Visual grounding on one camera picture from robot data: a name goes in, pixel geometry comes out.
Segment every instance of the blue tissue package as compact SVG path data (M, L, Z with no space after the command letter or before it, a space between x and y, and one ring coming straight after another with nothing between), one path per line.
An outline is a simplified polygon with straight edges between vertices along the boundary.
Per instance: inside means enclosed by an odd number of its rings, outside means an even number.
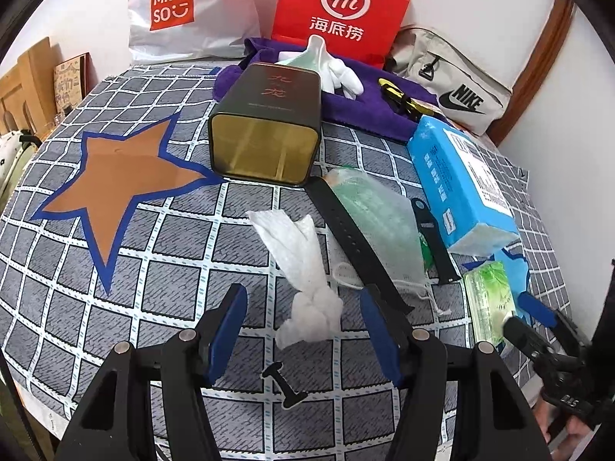
M469 137L423 116L408 152L450 252L490 256L518 240L508 203Z

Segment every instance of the grey plaid cloth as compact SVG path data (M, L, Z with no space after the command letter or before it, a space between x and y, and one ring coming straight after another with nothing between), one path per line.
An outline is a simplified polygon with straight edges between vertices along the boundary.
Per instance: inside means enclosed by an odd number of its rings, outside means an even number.
M225 459L384 459L399 421L404 392L382 375L365 331L357 293L331 287L344 301L342 334L280 351L274 330L290 316L288 284L245 217L246 210L284 209L293 220L314 218L325 270L325 223L302 190L229 181L188 194L138 205L122 247L110 294L100 285L79 219L33 221L45 197L78 170L83 131L130 134L181 109L168 151L209 166L207 117L213 63L134 67L107 78L45 141L27 166L0 219L0 340L16 381L51 410L70 419L112 346L159 343L194 327L216 307L228 286L244 284L248 314L226 374L203 390L218 447ZM407 149L343 126L324 124L313 174L352 166L393 191L425 198ZM570 313L562 275L549 237L527 194L527 175L505 158L482 150L514 212L531 266L531 290ZM453 255L461 273L471 257ZM416 306L410 322L446 343L474 344L462 283L437 286L440 308ZM310 393L291 410L262 370L273 361L295 390ZM505 358L522 386L531 375L527 359ZM152 386L156 440L168 454L162 392ZM447 387L441 443L453 437L456 383Z

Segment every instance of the metal bolt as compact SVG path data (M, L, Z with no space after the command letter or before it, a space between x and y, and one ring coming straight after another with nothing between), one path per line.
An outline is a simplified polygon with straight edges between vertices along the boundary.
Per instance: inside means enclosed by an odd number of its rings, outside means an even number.
M116 353L126 353L130 350L130 343L128 343L128 341L120 341L119 343L116 344L116 346L113 347L113 350L116 351Z
M481 341L479 343L479 350L483 353L493 353L493 345L488 341Z
M195 337L196 337L196 331L194 329L184 329L182 332L180 332L181 341L194 340Z
M415 340L425 341L429 339L429 332L421 328L415 329L414 331L412 331L412 337Z

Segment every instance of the yellow and black object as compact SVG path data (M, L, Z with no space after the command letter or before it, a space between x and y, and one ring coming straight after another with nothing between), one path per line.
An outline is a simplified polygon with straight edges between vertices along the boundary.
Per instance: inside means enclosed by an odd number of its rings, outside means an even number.
M415 123L418 123L423 115L433 116L440 113L438 107L408 97L397 85L384 78L380 78L378 84L382 96L393 110L399 115L410 118Z
M224 176L302 185L321 141L321 78L250 64L209 121L211 169Z

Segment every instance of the white tissue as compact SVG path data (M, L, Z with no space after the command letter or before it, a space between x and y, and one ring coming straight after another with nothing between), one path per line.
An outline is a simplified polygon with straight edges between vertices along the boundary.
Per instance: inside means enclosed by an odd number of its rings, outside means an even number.
M321 77L321 90L327 93L335 93L336 88L342 88L344 97L351 100L363 94L363 83L359 77L344 61L327 52L322 36L313 34L307 43L303 52L280 52L278 64L317 72Z
M281 209L248 211L247 215L288 282L299 291L294 295L290 319L276 331L278 348L339 334L344 304L327 284L312 217L306 215L293 222Z

